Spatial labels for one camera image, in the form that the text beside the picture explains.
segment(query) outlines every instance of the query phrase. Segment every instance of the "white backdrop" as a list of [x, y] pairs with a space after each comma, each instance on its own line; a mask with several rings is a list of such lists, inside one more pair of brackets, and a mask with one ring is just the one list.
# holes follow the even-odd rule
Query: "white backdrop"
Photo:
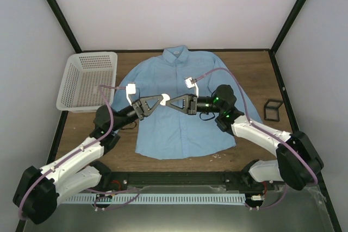
[[0, 231], [15, 231], [12, 203], [22, 173], [47, 161], [55, 107], [74, 53], [46, 0], [0, 0]]
[[300, 129], [324, 162], [322, 174], [348, 231], [348, 2], [307, 0], [277, 52]]
[[57, 0], [82, 50], [270, 48], [296, 0]]

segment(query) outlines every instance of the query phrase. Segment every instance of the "blue shirt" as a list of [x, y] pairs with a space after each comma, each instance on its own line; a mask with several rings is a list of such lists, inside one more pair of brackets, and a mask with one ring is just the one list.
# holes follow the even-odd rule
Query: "blue shirt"
[[[120, 86], [135, 82], [133, 97], [167, 93], [175, 98], [194, 89], [186, 87], [186, 77], [197, 78], [209, 70], [225, 67], [211, 52], [191, 52], [185, 46], [164, 49], [163, 54], [141, 62], [123, 79]], [[237, 98], [236, 107], [244, 110], [243, 101], [233, 78], [225, 71], [216, 71], [197, 82], [199, 96], [210, 96], [221, 84], [229, 84]], [[256, 108], [246, 97], [248, 111], [254, 120], [262, 122]], [[112, 108], [116, 111], [128, 106], [125, 90], [117, 90]], [[149, 117], [140, 121], [135, 152], [156, 159], [182, 159], [204, 156], [235, 146], [233, 136], [223, 133], [214, 120], [202, 121], [199, 115], [186, 115], [159, 105]]]

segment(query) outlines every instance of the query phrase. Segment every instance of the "cable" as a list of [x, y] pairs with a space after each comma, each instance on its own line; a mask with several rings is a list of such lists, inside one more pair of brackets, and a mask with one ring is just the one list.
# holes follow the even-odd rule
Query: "cable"
[[129, 203], [135, 201], [139, 196], [140, 196], [140, 193], [138, 193], [136, 196], [134, 196], [133, 198], [131, 198], [129, 201], [127, 201], [127, 202], [125, 202], [125, 203], [122, 203], [122, 204], [120, 204], [120, 205], [118, 205], [118, 206], [113, 206], [113, 207], [111, 207], [111, 208], [110, 208], [110, 207], [108, 207], [108, 208], [99, 208], [99, 207], [97, 207], [97, 202], [98, 202], [99, 200], [101, 200], [101, 199], [103, 199], [103, 198], [108, 198], [108, 196], [99, 197], [99, 198], [96, 198], [96, 200], [95, 200], [94, 203], [93, 203], [93, 206], [94, 206], [94, 208], [95, 208], [96, 210], [102, 209], [103, 211], [109, 211], [109, 210], [119, 209], [119, 208], [121, 208], [121, 207], [123, 207], [123, 206], [126, 206], [126, 205], [128, 205]]
[[[260, 209], [269, 209], [269, 208], [272, 208], [272, 207], [278, 205], [278, 204], [284, 199], [285, 195], [287, 194], [287, 191], [288, 191], [288, 186], [285, 184], [284, 192], [283, 192], [282, 196], [280, 197], [280, 199], [278, 199], [276, 202], [274, 202], [274, 203], [271, 204], [271, 205], [264, 206], [264, 207], [261, 206], [260, 208], [258, 208], [258, 210], [260, 210]], [[249, 209], [253, 209], [252, 207], [250, 207], [250, 206], [249, 206], [248, 204], [246, 204], [246, 203], [244, 203], [244, 205], [245, 205], [246, 207], [248, 207]]]
[[203, 78], [204, 78], [205, 76], [207, 76], [208, 74], [210, 74], [210, 73], [212, 73], [212, 72], [215, 72], [215, 71], [217, 71], [217, 70], [224, 70], [224, 71], [228, 72], [228, 73], [232, 76], [232, 78], [234, 79], [234, 81], [235, 81], [235, 83], [237, 84], [237, 87], [238, 87], [238, 89], [239, 89], [239, 92], [240, 92], [240, 94], [241, 94], [241, 97], [242, 97], [242, 99], [243, 99], [244, 108], [245, 108], [245, 116], [246, 116], [246, 118], [248, 119], [248, 121], [250, 122], [250, 125], [253, 126], [253, 127], [255, 127], [256, 129], [262, 131], [263, 133], [267, 134], [268, 136], [272, 137], [273, 139], [275, 139], [276, 141], [278, 141], [279, 143], [281, 143], [282, 145], [284, 145], [289, 151], [291, 151], [291, 152], [294, 154], [294, 156], [299, 160], [299, 162], [300, 162], [301, 164], [303, 164], [303, 166], [306, 168], [306, 170], [309, 172], [309, 174], [312, 176], [312, 178], [313, 178], [313, 185], [316, 185], [316, 184], [318, 183], [318, 178], [316, 177], [316, 175], [315, 175], [315, 173], [313, 172], [313, 170], [308, 166], [308, 164], [301, 158], [301, 156], [299, 156], [299, 155], [296, 153], [296, 151], [295, 151], [293, 148], [291, 148], [291, 146], [288, 145], [285, 141], [282, 141], [281, 139], [279, 139], [277, 136], [273, 135], [272, 133], [270, 133], [270, 132], [268, 132], [268, 131], [266, 131], [266, 130], [260, 128], [260, 127], [258, 127], [258, 126], [257, 126], [256, 124], [254, 124], [253, 121], [250, 119], [250, 116], [249, 116], [249, 113], [248, 113], [248, 109], [247, 109], [247, 105], [246, 105], [246, 101], [245, 101], [245, 97], [244, 97], [244, 94], [243, 94], [243, 90], [242, 90], [242, 88], [241, 88], [239, 82], [237, 81], [236, 77], [233, 75], [233, 73], [232, 73], [230, 70], [228, 70], [228, 69], [226, 69], [226, 68], [223, 68], [223, 67], [214, 68], [214, 69], [210, 70], [209, 72], [207, 72], [207, 73], [205, 73], [205, 74], [199, 76], [195, 81], [197, 82], [197, 81], [203, 79]]
[[[125, 87], [112, 87], [112, 86], [106, 86], [106, 85], [99, 85], [98, 86], [98, 90], [106, 104], [106, 106], [108, 107], [108, 111], [110, 113], [110, 128], [108, 129], [108, 131], [102, 135], [101, 137], [99, 137], [97, 140], [95, 141], [92, 141], [90, 142], [89, 144], [87, 144], [86, 146], [84, 146], [84, 149], [87, 149], [89, 147], [91, 147], [92, 145], [96, 144], [97, 142], [103, 140], [106, 136], [108, 136], [112, 129], [113, 129], [113, 126], [114, 126], [114, 117], [113, 117], [113, 111], [111, 109], [111, 106], [107, 100], [107, 98], [105, 97], [105, 94], [103, 93], [102, 91], [102, 87], [105, 87], [105, 88], [109, 88], [109, 89], [125, 89]], [[45, 172], [44, 174], [42, 174], [31, 186], [30, 188], [27, 190], [27, 192], [24, 194], [21, 202], [20, 202], [20, 206], [18, 207], [18, 217], [20, 218], [20, 220], [27, 220], [28, 218], [24, 217], [23, 216], [23, 212], [22, 212], [22, 209], [23, 209], [23, 206], [24, 206], [24, 203], [25, 201], [27, 200], [29, 194], [32, 192], [32, 190], [37, 186], [38, 183], [40, 183], [40, 181], [42, 181], [47, 175], [49, 175], [50, 173], [54, 172], [55, 169], [57, 169], [60, 165], [62, 165], [63, 163], [65, 163], [66, 161], [68, 161], [69, 159], [71, 159], [72, 157], [74, 157], [76, 154], [80, 153], [81, 150], [77, 150], [77, 151], [74, 151], [72, 154], [70, 154], [69, 156], [67, 156], [66, 158], [62, 159], [61, 162], [57, 163], [55, 166], [53, 166], [51, 169], [49, 169], [47, 172]]]
[[201, 119], [202, 121], [205, 121], [205, 122], [206, 122], [206, 121], [210, 121], [210, 120], [212, 120], [212, 119], [215, 118], [215, 113], [213, 113], [213, 112], [212, 112], [213, 116], [210, 117], [210, 118], [208, 118], [208, 119], [202, 119], [202, 114], [205, 114], [205, 113], [203, 113], [203, 112], [200, 113], [200, 119]]
[[112, 184], [118, 184], [118, 186], [119, 186], [119, 190], [122, 190], [122, 186], [121, 186], [121, 183], [118, 181], [118, 180], [112, 180], [110, 183], [112, 183]]
[[133, 122], [135, 123], [135, 125], [133, 127], [129, 127], [129, 128], [121, 128], [121, 130], [133, 130], [138, 124], [136, 122]]
[[263, 195], [264, 195], [264, 197], [266, 198], [266, 193], [267, 193], [267, 184], [266, 184], [266, 182], [265, 181], [263, 181], [262, 182], [262, 184], [264, 185], [264, 187], [265, 187], [265, 190], [263, 191]]
[[136, 189], [136, 188], [132, 188], [132, 189], [130, 189], [130, 190], [113, 191], [113, 192], [103, 192], [103, 191], [97, 191], [97, 190], [93, 190], [93, 189], [87, 189], [87, 191], [105, 195], [104, 197], [96, 198], [96, 200], [94, 201], [94, 204], [93, 204], [93, 206], [95, 207], [95, 209], [102, 209], [103, 211], [106, 211], [106, 210], [113, 210], [113, 209], [119, 209], [119, 208], [121, 208], [121, 207], [123, 207], [123, 206], [126, 206], [126, 205], [128, 205], [129, 203], [135, 201], [135, 200], [140, 196], [140, 193], [138, 193], [135, 197], [131, 198], [129, 201], [127, 201], [127, 202], [125, 202], [125, 203], [123, 203], [123, 204], [121, 204], [121, 205], [112, 207], [112, 208], [99, 208], [99, 207], [97, 207], [96, 204], [97, 204], [97, 202], [98, 202], [100, 199], [102, 199], [102, 198], [107, 198], [108, 195], [117, 195], [117, 194], [121, 194], [121, 193], [133, 192], [134, 190], [138, 191], [138, 189]]

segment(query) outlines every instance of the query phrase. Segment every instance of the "wooden surface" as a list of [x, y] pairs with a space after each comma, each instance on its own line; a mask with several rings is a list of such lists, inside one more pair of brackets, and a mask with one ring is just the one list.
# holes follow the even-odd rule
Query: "wooden surface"
[[[118, 54], [116, 85], [139, 62], [160, 53]], [[263, 105], [270, 98], [282, 99], [267, 52], [216, 52], [236, 76], [263, 118]], [[284, 105], [279, 109], [280, 122], [265, 121], [273, 128], [291, 131]], [[77, 147], [93, 130], [94, 113], [69, 113], [57, 158]], [[236, 139], [233, 148], [213, 155], [181, 160], [157, 160], [135, 153], [138, 128], [120, 130], [121, 139], [116, 147], [101, 158], [112, 171], [238, 171], [254, 159], [274, 159], [268, 151], [243, 140]]]

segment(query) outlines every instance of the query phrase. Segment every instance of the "white plastic basket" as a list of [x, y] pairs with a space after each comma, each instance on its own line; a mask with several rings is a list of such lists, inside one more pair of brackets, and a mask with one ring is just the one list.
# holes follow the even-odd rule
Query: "white plastic basket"
[[[105, 104], [98, 91], [100, 84], [115, 86], [117, 54], [96, 52], [73, 54], [67, 60], [57, 99], [61, 111], [91, 112]], [[103, 88], [109, 103], [115, 90]]]

